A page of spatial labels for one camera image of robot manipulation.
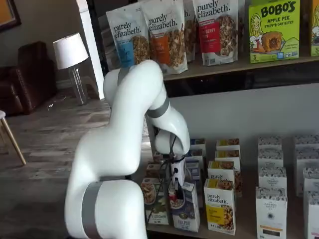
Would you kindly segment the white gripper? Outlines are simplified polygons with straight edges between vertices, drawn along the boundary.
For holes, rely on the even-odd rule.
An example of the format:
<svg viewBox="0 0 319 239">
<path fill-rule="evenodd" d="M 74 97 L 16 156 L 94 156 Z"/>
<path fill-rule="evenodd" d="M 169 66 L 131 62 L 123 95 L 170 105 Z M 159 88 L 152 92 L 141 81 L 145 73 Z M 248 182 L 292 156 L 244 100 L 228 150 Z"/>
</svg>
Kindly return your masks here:
<svg viewBox="0 0 319 239">
<path fill-rule="evenodd" d="M 171 179 L 174 184 L 175 195 L 177 198 L 182 198 L 182 188 L 185 181 L 185 159 L 175 160 L 171 164 Z"/>
</svg>

